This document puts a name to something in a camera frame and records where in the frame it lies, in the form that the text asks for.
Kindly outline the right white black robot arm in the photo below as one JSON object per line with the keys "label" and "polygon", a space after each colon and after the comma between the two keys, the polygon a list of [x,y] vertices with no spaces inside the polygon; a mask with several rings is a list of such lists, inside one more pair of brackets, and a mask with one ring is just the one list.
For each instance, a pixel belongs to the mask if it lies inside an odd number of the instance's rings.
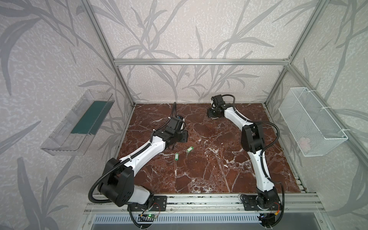
{"label": "right white black robot arm", "polygon": [[245,150],[252,163],[256,177],[257,196],[255,203],[261,210],[270,210],[277,208],[281,211],[284,207],[285,191],[282,190],[282,197],[279,197],[275,184],[277,182],[271,179],[265,151],[273,146],[279,139],[276,139],[266,145],[263,125],[270,125],[279,131],[278,127],[267,121],[253,121],[237,110],[235,106],[235,96],[230,94],[216,95],[211,97],[211,108],[208,109],[208,117],[213,119],[226,118],[230,120],[241,131],[241,146]]}

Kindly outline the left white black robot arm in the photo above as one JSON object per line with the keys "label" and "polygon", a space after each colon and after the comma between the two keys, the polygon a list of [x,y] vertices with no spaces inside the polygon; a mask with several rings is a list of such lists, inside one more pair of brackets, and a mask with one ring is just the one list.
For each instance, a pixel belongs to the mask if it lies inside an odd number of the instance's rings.
{"label": "left white black robot arm", "polygon": [[155,156],[176,143],[186,143],[188,131],[183,116],[177,114],[177,103],[172,106],[168,120],[154,129],[149,140],[131,154],[110,159],[102,176],[92,185],[88,199],[94,204],[114,203],[118,207],[133,205],[149,209],[154,204],[154,193],[135,185],[138,172]]}

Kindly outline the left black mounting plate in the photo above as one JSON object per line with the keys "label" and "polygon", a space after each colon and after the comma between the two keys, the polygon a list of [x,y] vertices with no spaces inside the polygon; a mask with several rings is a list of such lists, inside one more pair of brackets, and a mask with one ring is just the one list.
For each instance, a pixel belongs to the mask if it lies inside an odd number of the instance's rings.
{"label": "left black mounting plate", "polygon": [[128,204],[129,208],[133,212],[138,211],[166,211],[168,196],[154,195],[149,197],[145,204],[131,203]]}

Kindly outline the black mounting plate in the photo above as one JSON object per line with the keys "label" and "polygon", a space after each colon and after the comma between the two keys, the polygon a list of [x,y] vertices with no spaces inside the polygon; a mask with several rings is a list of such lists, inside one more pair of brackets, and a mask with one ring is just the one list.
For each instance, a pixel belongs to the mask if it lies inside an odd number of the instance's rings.
{"label": "black mounting plate", "polygon": [[133,212],[138,211],[166,211],[168,196],[154,195],[149,197],[145,204],[131,203],[128,204],[129,208]]}
{"label": "black mounting plate", "polygon": [[245,211],[278,211],[281,208],[281,201],[276,199],[266,199],[260,195],[240,195],[240,201]]}

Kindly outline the green led circuit board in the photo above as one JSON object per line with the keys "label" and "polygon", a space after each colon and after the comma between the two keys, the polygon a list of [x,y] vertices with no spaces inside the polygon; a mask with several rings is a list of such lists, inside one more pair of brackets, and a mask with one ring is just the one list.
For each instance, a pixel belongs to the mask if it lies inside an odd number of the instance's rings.
{"label": "green led circuit board", "polygon": [[154,222],[159,217],[159,213],[140,214],[138,221],[140,222]]}

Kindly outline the pink object in basket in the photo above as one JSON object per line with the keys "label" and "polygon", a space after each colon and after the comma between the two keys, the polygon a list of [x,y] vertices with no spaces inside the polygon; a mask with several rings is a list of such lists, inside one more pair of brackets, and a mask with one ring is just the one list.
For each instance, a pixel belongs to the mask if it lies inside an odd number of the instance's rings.
{"label": "pink object in basket", "polygon": [[304,153],[308,153],[311,150],[311,140],[309,138],[306,137],[301,137],[299,140],[299,146],[300,149],[304,152]]}

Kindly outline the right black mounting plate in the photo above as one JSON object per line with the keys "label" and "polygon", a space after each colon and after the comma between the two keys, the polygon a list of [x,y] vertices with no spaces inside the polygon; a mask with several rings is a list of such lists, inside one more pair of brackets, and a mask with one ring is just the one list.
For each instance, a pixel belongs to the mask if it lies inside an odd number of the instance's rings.
{"label": "right black mounting plate", "polygon": [[245,211],[278,211],[281,208],[281,201],[276,199],[266,199],[260,195],[240,195],[240,201]]}

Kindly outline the aluminium frame crossbar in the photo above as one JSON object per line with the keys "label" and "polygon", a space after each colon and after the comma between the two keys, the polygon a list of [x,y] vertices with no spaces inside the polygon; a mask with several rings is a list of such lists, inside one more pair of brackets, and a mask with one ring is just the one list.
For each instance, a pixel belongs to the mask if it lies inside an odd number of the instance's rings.
{"label": "aluminium frame crossbar", "polygon": [[285,66],[289,63],[287,59],[115,59],[116,66],[125,65],[272,65]]}

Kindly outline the clear plastic wall tray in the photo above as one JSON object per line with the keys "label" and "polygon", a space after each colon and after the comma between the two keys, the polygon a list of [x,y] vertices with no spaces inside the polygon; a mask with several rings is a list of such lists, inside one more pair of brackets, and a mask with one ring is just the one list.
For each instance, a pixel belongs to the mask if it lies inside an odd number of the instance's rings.
{"label": "clear plastic wall tray", "polygon": [[112,93],[87,90],[41,149],[52,156],[83,156],[114,102]]}

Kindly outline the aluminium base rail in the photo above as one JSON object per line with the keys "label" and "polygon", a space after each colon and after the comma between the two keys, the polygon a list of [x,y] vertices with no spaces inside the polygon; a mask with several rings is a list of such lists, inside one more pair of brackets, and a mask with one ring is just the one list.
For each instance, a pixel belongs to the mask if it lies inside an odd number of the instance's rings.
{"label": "aluminium base rail", "polygon": [[[240,194],[167,194],[166,211],[179,213],[244,213]],[[286,193],[286,213],[324,213],[325,208],[316,193]],[[88,203],[83,214],[127,214],[127,205]]]}

